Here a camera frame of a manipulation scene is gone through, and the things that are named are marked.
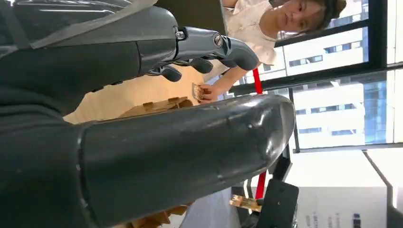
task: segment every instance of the girl's hand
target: girl's hand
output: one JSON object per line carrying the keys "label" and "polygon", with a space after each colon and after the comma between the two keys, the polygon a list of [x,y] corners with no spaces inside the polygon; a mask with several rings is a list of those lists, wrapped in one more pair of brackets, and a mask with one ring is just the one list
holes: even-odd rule
{"label": "girl's hand", "polygon": [[211,102],[217,101],[219,91],[217,87],[213,85],[200,85],[201,89],[201,100],[199,101],[202,104],[208,104]]}

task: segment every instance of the red strap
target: red strap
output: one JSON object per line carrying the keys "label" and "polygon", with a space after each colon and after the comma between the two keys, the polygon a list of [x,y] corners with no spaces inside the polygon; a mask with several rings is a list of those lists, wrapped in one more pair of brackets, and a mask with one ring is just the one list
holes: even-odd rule
{"label": "red strap", "polygon": [[[262,94],[263,93],[262,82],[260,80],[259,70],[257,68],[253,70],[253,78],[255,79],[256,93]],[[258,187],[256,189],[256,199],[263,198],[265,180],[266,180],[266,172],[263,172],[259,175]]]}

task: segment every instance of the girl's hair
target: girl's hair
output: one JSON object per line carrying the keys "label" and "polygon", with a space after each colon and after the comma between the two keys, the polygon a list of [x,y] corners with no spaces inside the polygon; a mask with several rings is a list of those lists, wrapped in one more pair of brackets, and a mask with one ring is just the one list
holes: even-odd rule
{"label": "girl's hair", "polygon": [[343,11],[347,5],[345,0],[308,0],[314,1],[325,8],[323,18],[321,22],[313,29],[304,31],[302,33],[310,33],[318,30],[324,30],[329,26],[332,19],[340,17],[341,11]]}

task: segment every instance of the screw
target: screw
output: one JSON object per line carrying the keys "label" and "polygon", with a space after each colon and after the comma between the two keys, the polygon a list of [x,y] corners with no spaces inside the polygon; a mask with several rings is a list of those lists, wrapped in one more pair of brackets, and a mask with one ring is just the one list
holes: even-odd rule
{"label": "screw", "polygon": [[218,34],[218,33],[214,34],[213,40],[214,40],[214,44],[216,46],[218,46],[218,47],[222,46],[222,37],[220,34]]}
{"label": "screw", "polygon": [[175,32],[175,36],[176,36],[176,38],[177,38],[178,40],[185,39],[185,33],[182,32],[182,31],[177,31],[177,32]]}

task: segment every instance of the table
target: table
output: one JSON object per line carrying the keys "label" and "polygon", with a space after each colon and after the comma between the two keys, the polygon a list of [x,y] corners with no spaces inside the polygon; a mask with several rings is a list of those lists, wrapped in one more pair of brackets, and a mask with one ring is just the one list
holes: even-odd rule
{"label": "table", "polygon": [[182,73],[178,82],[170,82],[163,76],[142,76],[119,85],[109,85],[98,92],[88,93],[78,109],[64,119],[73,124],[115,119],[133,106],[172,97],[187,96],[193,105],[198,105],[192,96],[192,83],[203,84],[202,74],[192,67],[175,67]]}

